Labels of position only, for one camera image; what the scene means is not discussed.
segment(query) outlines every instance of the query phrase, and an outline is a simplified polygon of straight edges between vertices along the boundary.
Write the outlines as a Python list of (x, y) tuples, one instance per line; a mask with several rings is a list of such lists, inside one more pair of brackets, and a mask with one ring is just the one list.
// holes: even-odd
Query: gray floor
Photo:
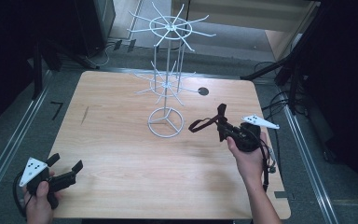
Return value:
[[(143, 43), (142, 39), (147, 38), (137, 38), (138, 46), (132, 52), (127, 52), (126, 46), (122, 46), (118, 50), (113, 50), (113, 48), (108, 49), (106, 52), (110, 60), (101, 66), (101, 70), (120, 72), (124, 71), (124, 69), (125, 71), (153, 69), (150, 64), (150, 61), (153, 60), (153, 50), (150, 47), (141, 46)], [(244, 45), (251, 47), (253, 43), (246, 43)], [(246, 50), (241, 51), (241, 57), (234, 57), (234, 55), (238, 55), (238, 52), (232, 52), (230, 55), (230, 48), (225, 48), (225, 51), (228, 53), (224, 55), (220, 55), (222, 50), (211, 50), (211, 53), (187, 53), (183, 69), (184, 72), (188, 73), (197, 72), (197, 76), (200, 77), (238, 79), (239, 76), (252, 74), (255, 69), (258, 70), (268, 65), (268, 63), (258, 65), (260, 62), (271, 61), (271, 52), (263, 48), (254, 49), (254, 51), (262, 49), (258, 55), (256, 54), (256, 57), (254, 57), (254, 51)], [(166, 51), (162, 50), (158, 54), (158, 59), (162, 62), (165, 62), (165, 53)], [(100, 55), (91, 60), (95, 63), (105, 63), (107, 58), (104, 52), (101, 52)], [(76, 88), (76, 83), (81, 73), (85, 71), (78, 64), (73, 63), (65, 57), (62, 57), (62, 61), (63, 68), (61, 72), (51, 73), (47, 91), (40, 102), (40, 108), (34, 114), (34, 118), (30, 120), (28, 131), (23, 133), (23, 137), (20, 137), (17, 145), (14, 144), (14, 140), (11, 137), (17, 125), (21, 122), (22, 116), (27, 112), (28, 106), (34, 104), (31, 101), (33, 85), (24, 90), (0, 118), (0, 156), (8, 150), (11, 150), (12, 155), (8, 167), (2, 170), (4, 175), (0, 180), (0, 223), (23, 223), (23, 219), (18, 213), (11, 195), (13, 178), (30, 156), (40, 159), (48, 156)], [(269, 105), (271, 99), (279, 92), (272, 81), (274, 76), (275, 73), (270, 72), (255, 80), (257, 94), (262, 106)], [(281, 87), (283, 90), (287, 90), (287, 88), (287, 86)], [(53, 117), (58, 107), (51, 102), (63, 104), (55, 119)], [(284, 110), (273, 118), (274, 122), (281, 126), (277, 132), (279, 145), (275, 138), (275, 133), (270, 132), (269, 135), (272, 146), (281, 157), (282, 182), (288, 194), (292, 211), (291, 217), (285, 220), (284, 223), (324, 223), (326, 219), (316, 197), (317, 192), (315, 193), (314, 186), (310, 181), (306, 163)], [(337, 216), (337, 222), (358, 223), (357, 174), (346, 165), (326, 162), (322, 154), (322, 147), (312, 129), (310, 121), (302, 115), (296, 115), (296, 120), (298, 120), (311, 159), (332, 203), (335, 215)], [(56, 219), (54, 223), (78, 224), (80, 222), (80, 219)], [(249, 223), (249, 220), (237, 220), (236, 223)]]

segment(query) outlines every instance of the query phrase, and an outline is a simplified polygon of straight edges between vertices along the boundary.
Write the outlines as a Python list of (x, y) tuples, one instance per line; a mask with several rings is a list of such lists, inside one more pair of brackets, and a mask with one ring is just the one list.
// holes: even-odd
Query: rotating rack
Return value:
[[(129, 30), (130, 32), (132, 33), (152, 32), (155, 36), (159, 37), (158, 43), (154, 45), (154, 61), (151, 62), (154, 68), (153, 77), (150, 78), (147, 77), (146, 75), (135, 74), (139, 78), (148, 80), (150, 83), (150, 88), (144, 91), (137, 91), (136, 93), (152, 91), (158, 96), (158, 100), (156, 101), (156, 104), (158, 104), (161, 99), (164, 99), (164, 106), (152, 112), (152, 114), (149, 116), (147, 124), (152, 133), (154, 133), (159, 137), (168, 138), (179, 134), (179, 132), (182, 131), (185, 123), (183, 116), (178, 110), (167, 106), (168, 98), (174, 97), (181, 105), (184, 105), (179, 99), (178, 94), (180, 93), (181, 90), (193, 91), (184, 88), (181, 82), (183, 79), (187, 77), (192, 77), (195, 74), (193, 73), (193, 75), (182, 77), (182, 65), (185, 55), (185, 49), (186, 47), (188, 47), (191, 51), (195, 51), (188, 45), (186, 38), (189, 37), (191, 34), (204, 35), (204, 36), (215, 36), (215, 35), (208, 35), (202, 32), (197, 32), (193, 30), (193, 27), (191, 25), (194, 22), (205, 21), (208, 18), (208, 16), (196, 21), (186, 21), (179, 18), (185, 5), (182, 5), (176, 17), (163, 16), (161, 12), (156, 8), (153, 2), (152, 5), (153, 8), (156, 10), (156, 12), (159, 14), (159, 17), (156, 17), (153, 20), (137, 16), (130, 12), (130, 14), (135, 18), (149, 21), (149, 28), (143, 30)], [(159, 72), (159, 70), (157, 69), (158, 48), (163, 40), (168, 41), (167, 63), (166, 63), (165, 74)], [(172, 41), (179, 41), (180, 43), (178, 48), (178, 59), (173, 63), (173, 66), (170, 69)], [(166, 125), (166, 127), (168, 128), (167, 132), (163, 131), (163, 133), (161, 133), (161, 131), (158, 131), (157, 125), (160, 126), (161, 124)]]

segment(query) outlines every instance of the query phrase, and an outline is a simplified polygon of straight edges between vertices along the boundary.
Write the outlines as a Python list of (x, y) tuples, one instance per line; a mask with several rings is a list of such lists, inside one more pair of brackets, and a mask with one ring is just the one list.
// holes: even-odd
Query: forearm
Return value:
[(252, 209), (255, 224), (281, 223), (269, 197), (263, 189), (261, 181), (244, 180)]

